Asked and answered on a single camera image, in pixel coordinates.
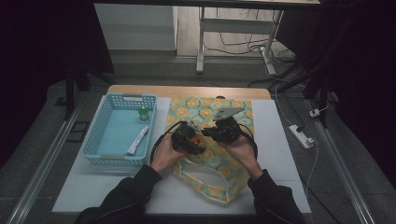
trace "floral patterned bag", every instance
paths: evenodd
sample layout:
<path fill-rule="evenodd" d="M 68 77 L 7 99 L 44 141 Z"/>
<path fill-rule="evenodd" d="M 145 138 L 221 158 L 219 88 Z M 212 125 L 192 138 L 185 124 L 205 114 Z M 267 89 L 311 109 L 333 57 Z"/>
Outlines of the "floral patterned bag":
<path fill-rule="evenodd" d="M 202 127 L 215 126 L 213 117 L 220 108 L 242 107 L 233 117 L 252 132 L 253 114 L 250 101 L 178 96 L 171 99 L 166 130 L 180 120 L 192 120 Z M 228 203 L 245 187 L 249 175 L 245 168 L 210 137 L 204 137 L 206 150 L 198 156 L 180 159 L 173 175 L 190 184 L 208 199 Z"/>

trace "white desk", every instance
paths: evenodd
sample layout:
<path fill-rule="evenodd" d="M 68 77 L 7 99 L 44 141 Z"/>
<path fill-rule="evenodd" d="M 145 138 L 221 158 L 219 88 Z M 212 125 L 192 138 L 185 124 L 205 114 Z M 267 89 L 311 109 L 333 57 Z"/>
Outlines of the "white desk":
<path fill-rule="evenodd" d="M 169 103 L 170 98 L 158 98 L 152 145 L 164 132 Z M 259 147 L 258 161 L 278 185 L 292 188 L 301 212 L 310 213 L 274 101 L 252 100 L 252 104 L 255 139 Z M 80 151 L 52 212 L 78 213 L 87 207 L 98 206 L 120 180 L 136 171 L 137 168 L 98 169 L 83 158 Z M 147 214 L 252 215 L 255 214 L 255 209 L 253 196 L 248 187 L 245 187 L 233 202 L 219 204 L 208 200 L 167 172 L 154 188 L 151 201 L 147 204 Z"/>

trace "black jacket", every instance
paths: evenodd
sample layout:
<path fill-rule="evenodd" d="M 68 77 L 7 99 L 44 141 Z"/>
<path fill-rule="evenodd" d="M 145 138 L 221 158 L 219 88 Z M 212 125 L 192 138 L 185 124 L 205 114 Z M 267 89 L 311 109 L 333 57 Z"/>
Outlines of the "black jacket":
<path fill-rule="evenodd" d="M 161 179 L 150 166 L 143 165 L 134 178 L 122 179 L 100 207 L 85 209 L 76 224 L 144 223 L 145 203 Z M 254 206 L 262 223 L 305 223 L 291 189 L 278 186 L 266 170 L 256 181 L 249 180 L 247 184 L 253 192 Z"/>

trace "person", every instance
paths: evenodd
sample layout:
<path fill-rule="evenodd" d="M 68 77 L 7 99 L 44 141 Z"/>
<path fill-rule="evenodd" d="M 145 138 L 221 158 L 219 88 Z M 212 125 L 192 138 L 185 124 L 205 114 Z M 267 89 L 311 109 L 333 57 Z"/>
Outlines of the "person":
<path fill-rule="evenodd" d="M 254 206 L 261 223 L 305 223 L 304 217 L 292 197 L 290 188 L 278 186 L 263 170 L 254 157 L 253 148 L 241 135 L 231 144 L 219 143 L 247 169 L 247 185 L 254 196 Z M 99 207 L 82 211 L 76 224 L 145 223 L 145 203 L 149 202 L 153 188 L 161 173 L 187 154 L 173 150 L 170 135 L 157 147 L 151 165 L 143 165 L 132 177 L 126 177 L 111 190 Z"/>

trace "basket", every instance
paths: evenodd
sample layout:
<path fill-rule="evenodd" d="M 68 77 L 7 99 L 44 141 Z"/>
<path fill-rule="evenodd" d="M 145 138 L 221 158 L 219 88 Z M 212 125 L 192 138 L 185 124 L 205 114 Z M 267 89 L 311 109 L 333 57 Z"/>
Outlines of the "basket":
<path fill-rule="evenodd" d="M 139 118 L 138 109 L 148 108 L 148 120 Z M 157 97 L 148 94 L 110 93 L 103 96 L 92 125 L 82 144 L 82 156 L 94 164 L 143 165 L 157 109 Z M 149 127 L 134 154 L 128 148 L 142 129 Z"/>

